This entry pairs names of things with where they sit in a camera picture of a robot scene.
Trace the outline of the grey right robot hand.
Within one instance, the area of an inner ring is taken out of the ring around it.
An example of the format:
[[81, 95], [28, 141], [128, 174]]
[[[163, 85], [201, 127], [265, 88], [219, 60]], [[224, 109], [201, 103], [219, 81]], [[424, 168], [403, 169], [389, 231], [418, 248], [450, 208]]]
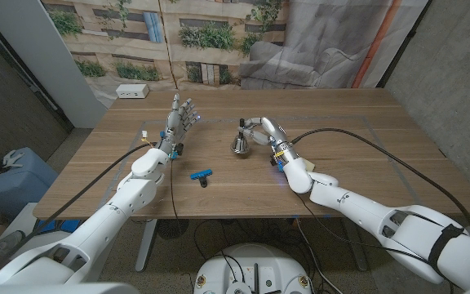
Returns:
[[270, 145], [276, 163], [285, 166], [299, 158], [284, 129], [272, 118], [242, 119], [237, 130], [259, 145]]

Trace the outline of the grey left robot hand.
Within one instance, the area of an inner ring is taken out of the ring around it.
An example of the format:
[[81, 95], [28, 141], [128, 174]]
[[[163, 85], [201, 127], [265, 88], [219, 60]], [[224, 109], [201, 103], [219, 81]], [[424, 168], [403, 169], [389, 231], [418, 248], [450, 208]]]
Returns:
[[156, 145], [158, 149], [169, 154], [176, 145], [184, 141], [187, 131], [201, 118], [194, 107], [191, 98], [180, 103], [180, 95], [175, 94], [164, 134]]

